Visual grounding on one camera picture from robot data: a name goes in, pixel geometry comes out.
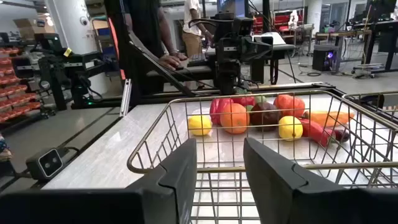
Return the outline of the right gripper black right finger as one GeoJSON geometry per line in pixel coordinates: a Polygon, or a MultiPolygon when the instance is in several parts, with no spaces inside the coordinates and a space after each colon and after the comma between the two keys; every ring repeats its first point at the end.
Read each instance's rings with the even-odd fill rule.
{"type": "Polygon", "coordinates": [[[346,189],[253,138],[243,157],[262,224],[398,224],[398,190],[346,189]]]}

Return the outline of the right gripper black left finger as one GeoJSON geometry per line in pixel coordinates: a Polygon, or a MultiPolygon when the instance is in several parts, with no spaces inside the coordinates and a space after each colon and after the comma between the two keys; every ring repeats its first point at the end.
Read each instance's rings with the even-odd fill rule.
{"type": "Polygon", "coordinates": [[[124,189],[25,190],[0,197],[0,224],[188,224],[197,142],[188,139],[124,189]]]}

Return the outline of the orange ribbed pumpkin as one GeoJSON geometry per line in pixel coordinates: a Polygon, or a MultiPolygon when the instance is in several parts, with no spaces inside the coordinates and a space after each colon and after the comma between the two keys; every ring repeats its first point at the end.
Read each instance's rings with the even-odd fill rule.
{"type": "Polygon", "coordinates": [[[279,95],[273,102],[277,109],[280,109],[282,116],[301,117],[305,111],[305,102],[295,96],[279,95]]]}

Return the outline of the long red chili pepper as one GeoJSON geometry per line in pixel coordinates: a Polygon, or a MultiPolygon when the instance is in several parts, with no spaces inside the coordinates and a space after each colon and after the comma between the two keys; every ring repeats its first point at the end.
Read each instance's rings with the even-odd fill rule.
{"type": "Polygon", "coordinates": [[[329,139],[333,137],[333,131],[331,129],[325,129],[318,123],[308,119],[299,118],[298,120],[303,127],[302,137],[307,137],[323,147],[328,145],[329,139]]]}

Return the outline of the red bell pepper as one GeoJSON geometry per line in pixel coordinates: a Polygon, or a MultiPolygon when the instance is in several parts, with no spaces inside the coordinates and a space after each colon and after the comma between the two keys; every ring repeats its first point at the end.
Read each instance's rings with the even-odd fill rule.
{"type": "Polygon", "coordinates": [[[216,98],[211,102],[210,118],[213,124],[221,124],[220,116],[223,112],[223,108],[231,103],[233,103],[231,98],[216,98]]]}

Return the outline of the orange fruit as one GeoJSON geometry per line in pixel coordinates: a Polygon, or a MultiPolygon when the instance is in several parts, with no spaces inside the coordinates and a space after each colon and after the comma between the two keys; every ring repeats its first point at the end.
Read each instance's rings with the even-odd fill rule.
{"type": "Polygon", "coordinates": [[[245,133],[250,123],[249,113],[238,103],[227,104],[221,110],[220,123],[227,133],[245,133]]]}

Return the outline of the small purple eggplant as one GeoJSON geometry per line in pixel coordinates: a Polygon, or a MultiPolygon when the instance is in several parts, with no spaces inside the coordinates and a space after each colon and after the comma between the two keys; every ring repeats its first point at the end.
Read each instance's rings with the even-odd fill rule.
{"type": "Polygon", "coordinates": [[[329,137],[330,143],[344,143],[349,140],[350,133],[342,129],[333,129],[329,137]]]}

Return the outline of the orange carrot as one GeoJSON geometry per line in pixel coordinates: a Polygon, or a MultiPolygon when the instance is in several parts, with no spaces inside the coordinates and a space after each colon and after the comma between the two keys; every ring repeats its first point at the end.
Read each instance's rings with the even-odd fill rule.
{"type": "Polygon", "coordinates": [[[348,124],[354,118],[354,113],[344,111],[305,111],[303,118],[310,119],[320,126],[332,128],[348,124]]]}

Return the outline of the yellow lemon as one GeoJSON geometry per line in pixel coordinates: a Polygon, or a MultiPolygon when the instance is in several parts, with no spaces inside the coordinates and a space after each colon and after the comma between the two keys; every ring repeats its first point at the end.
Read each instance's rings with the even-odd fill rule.
{"type": "Polygon", "coordinates": [[[212,129],[212,122],[204,115],[194,115],[188,118],[188,130],[194,136],[205,136],[212,129]]]}
{"type": "Polygon", "coordinates": [[[294,116],[284,116],[279,120],[279,137],[285,141],[300,139],[303,134],[301,121],[294,116]]]}

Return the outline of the red tool chest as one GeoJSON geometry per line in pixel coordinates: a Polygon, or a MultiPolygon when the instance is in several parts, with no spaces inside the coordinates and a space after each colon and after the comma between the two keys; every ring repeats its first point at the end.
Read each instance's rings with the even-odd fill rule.
{"type": "MultiPolygon", "coordinates": [[[[270,29],[278,31],[288,29],[289,21],[290,21],[290,14],[287,13],[276,14],[274,17],[271,16],[270,22],[272,23],[272,25],[270,26],[270,29]]],[[[302,25],[302,24],[303,24],[303,16],[301,14],[298,14],[297,25],[302,25]]]]}

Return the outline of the computer monitor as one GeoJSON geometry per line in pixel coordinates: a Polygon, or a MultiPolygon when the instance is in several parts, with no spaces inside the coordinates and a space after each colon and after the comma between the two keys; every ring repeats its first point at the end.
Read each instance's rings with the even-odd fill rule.
{"type": "Polygon", "coordinates": [[[236,17],[249,15],[248,0],[217,0],[218,12],[233,12],[236,17]]]}

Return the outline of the red tomato with green stem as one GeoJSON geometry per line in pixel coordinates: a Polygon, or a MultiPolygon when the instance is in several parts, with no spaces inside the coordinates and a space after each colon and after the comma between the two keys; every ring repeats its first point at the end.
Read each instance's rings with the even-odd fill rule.
{"type": "Polygon", "coordinates": [[[242,106],[255,105],[255,99],[250,91],[238,87],[234,90],[237,94],[237,96],[231,98],[234,103],[238,103],[242,106]]]}

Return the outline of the backlit keyboard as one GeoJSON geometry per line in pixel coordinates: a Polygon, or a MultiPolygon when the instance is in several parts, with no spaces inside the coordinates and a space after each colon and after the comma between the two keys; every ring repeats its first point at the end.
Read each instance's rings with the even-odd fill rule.
{"type": "Polygon", "coordinates": [[[207,65],[207,58],[205,54],[195,54],[189,58],[187,67],[197,67],[207,65]]]}

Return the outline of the dark grey desk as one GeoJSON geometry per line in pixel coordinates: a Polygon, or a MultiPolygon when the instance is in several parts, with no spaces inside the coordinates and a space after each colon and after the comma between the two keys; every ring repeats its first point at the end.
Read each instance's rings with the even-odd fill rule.
{"type": "MultiPolygon", "coordinates": [[[[290,44],[280,44],[275,45],[273,47],[272,58],[269,58],[269,82],[271,85],[275,85],[277,83],[277,79],[279,77],[279,60],[285,57],[287,51],[292,50],[294,48],[293,45],[290,44]]],[[[146,74],[146,78],[150,81],[159,81],[161,83],[170,83],[172,86],[175,85],[176,82],[199,82],[202,80],[213,80],[216,83],[216,73],[215,67],[210,65],[210,59],[212,55],[209,55],[209,59],[206,62],[206,65],[203,66],[194,66],[194,67],[183,67],[181,70],[166,70],[166,72],[175,79],[168,80],[165,78],[164,74],[159,74],[156,71],[150,71],[146,74]]],[[[255,60],[250,64],[250,74],[244,75],[241,72],[242,77],[251,80],[254,83],[264,83],[264,67],[265,64],[262,64],[264,61],[255,60]]]]}

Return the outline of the black computer tower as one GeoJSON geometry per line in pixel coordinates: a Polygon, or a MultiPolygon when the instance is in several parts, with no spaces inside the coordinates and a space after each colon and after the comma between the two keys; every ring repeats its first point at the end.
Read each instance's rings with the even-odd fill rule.
{"type": "Polygon", "coordinates": [[[320,72],[332,71],[337,51],[337,46],[315,44],[313,47],[312,68],[320,72]]]}

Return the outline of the dark red apple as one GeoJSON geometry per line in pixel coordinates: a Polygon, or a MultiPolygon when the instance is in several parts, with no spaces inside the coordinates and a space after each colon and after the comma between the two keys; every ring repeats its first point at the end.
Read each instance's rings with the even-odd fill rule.
{"type": "Polygon", "coordinates": [[[277,107],[268,102],[260,102],[254,105],[250,113],[251,124],[259,131],[273,131],[282,117],[277,107]]]}

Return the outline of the person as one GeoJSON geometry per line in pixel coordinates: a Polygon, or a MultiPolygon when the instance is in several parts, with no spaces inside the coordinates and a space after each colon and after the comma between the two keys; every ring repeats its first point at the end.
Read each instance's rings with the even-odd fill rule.
{"type": "Polygon", "coordinates": [[[189,25],[193,19],[201,18],[201,6],[199,0],[185,0],[184,2],[184,25],[182,30],[182,39],[185,44],[187,57],[202,53],[202,40],[204,35],[210,42],[213,35],[205,28],[203,24],[189,25]]]}
{"type": "Polygon", "coordinates": [[[151,95],[164,90],[166,75],[152,70],[176,70],[187,57],[172,43],[160,0],[104,0],[119,66],[132,80],[134,93],[151,95]]]}

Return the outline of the wooden top work table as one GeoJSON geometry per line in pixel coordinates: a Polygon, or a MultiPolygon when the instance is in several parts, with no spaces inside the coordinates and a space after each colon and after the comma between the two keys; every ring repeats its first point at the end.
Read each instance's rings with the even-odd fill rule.
{"type": "Polygon", "coordinates": [[[340,64],[342,62],[361,61],[362,63],[364,63],[366,61],[366,51],[369,46],[371,34],[372,34],[371,30],[350,30],[350,31],[342,31],[342,32],[332,32],[332,33],[317,32],[315,34],[316,42],[313,46],[313,52],[315,52],[316,50],[317,51],[332,50],[333,51],[333,56],[332,56],[333,65],[331,67],[331,72],[339,73],[340,72],[340,64]],[[364,45],[363,45],[360,57],[344,59],[344,57],[342,56],[344,41],[348,37],[357,37],[359,35],[362,35],[363,40],[364,40],[364,45]],[[335,44],[334,45],[320,44],[318,41],[319,37],[326,37],[327,40],[331,37],[334,37],[335,44]]]}

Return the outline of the silver aluminium bar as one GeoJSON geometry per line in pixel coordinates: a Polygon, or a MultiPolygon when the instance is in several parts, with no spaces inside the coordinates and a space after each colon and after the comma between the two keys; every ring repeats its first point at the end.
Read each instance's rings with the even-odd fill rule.
{"type": "Polygon", "coordinates": [[[120,106],[120,117],[125,117],[129,111],[130,97],[131,97],[131,79],[126,79],[124,82],[123,95],[120,106]]]}

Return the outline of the black work desk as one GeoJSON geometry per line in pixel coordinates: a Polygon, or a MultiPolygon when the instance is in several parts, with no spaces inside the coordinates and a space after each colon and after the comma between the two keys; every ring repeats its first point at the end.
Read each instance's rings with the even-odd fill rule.
{"type": "Polygon", "coordinates": [[[398,53],[398,21],[384,21],[374,22],[369,24],[355,24],[354,30],[362,30],[363,32],[370,31],[370,34],[364,36],[364,51],[361,64],[353,67],[352,73],[355,74],[357,70],[365,71],[371,78],[374,78],[375,74],[378,73],[389,73],[398,72],[398,68],[391,68],[392,59],[395,54],[398,53]],[[388,47],[386,50],[387,59],[385,64],[382,63],[371,63],[373,48],[376,41],[376,37],[386,35],[382,39],[385,42],[382,44],[388,47]]]}

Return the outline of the rack of red bins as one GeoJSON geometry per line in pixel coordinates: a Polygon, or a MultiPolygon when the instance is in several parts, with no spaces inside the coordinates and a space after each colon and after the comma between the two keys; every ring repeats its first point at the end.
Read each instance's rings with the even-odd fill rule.
{"type": "Polygon", "coordinates": [[[0,124],[39,110],[42,104],[36,93],[16,75],[13,60],[20,53],[17,47],[0,47],[0,124]]]}

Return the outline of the white round pillar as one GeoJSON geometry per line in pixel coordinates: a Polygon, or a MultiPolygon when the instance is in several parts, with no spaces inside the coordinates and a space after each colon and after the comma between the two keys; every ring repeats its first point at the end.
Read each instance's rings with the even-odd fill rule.
{"type": "Polygon", "coordinates": [[[97,51],[85,0],[44,0],[62,46],[76,54],[97,51]]]}

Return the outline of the cardboard box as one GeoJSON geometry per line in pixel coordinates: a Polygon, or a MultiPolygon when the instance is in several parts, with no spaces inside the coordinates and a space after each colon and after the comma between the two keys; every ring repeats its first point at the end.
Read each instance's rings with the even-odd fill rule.
{"type": "Polygon", "coordinates": [[[34,39],[35,34],[55,33],[53,26],[42,19],[14,19],[22,39],[34,39]]]}

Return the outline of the black aluminium table frame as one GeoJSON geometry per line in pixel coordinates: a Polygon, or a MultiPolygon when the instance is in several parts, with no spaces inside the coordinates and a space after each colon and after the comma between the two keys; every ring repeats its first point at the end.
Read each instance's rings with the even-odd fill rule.
{"type": "MultiPolygon", "coordinates": [[[[215,67],[215,52],[210,53],[209,55],[212,55],[212,58],[210,59],[210,65],[215,67]]],[[[180,65],[179,67],[177,67],[175,71],[181,70],[183,67],[184,67],[183,65],[180,65]]],[[[175,81],[175,79],[172,78],[166,72],[166,70],[169,69],[159,68],[158,70],[152,70],[152,71],[156,71],[159,74],[164,74],[169,78],[170,81],[171,80],[175,81]]],[[[130,79],[127,78],[125,74],[123,74],[121,69],[120,73],[125,80],[130,79]]],[[[81,80],[82,76],[83,76],[82,73],[78,72],[76,75],[76,82],[72,85],[72,97],[73,97],[72,109],[77,110],[77,109],[87,109],[87,108],[104,108],[104,107],[117,106],[121,104],[122,97],[110,98],[105,100],[101,98],[93,99],[86,97],[86,94],[89,92],[90,89],[87,85],[85,85],[82,82],[81,80]]],[[[208,95],[225,96],[221,94],[220,89],[218,88],[218,82],[216,81],[215,83],[213,80],[202,80],[199,82],[193,82],[193,81],[176,82],[174,86],[172,86],[170,83],[164,83],[164,90],[162,92],[154,93],[151,95],[140,95],[134,93],[134,90],[135,90],[134,84],[132,83],[129,106],[165,103],[166,101],[174,100],[177,98],[197,98],[200,96],[208,96],[208,95]]]]}

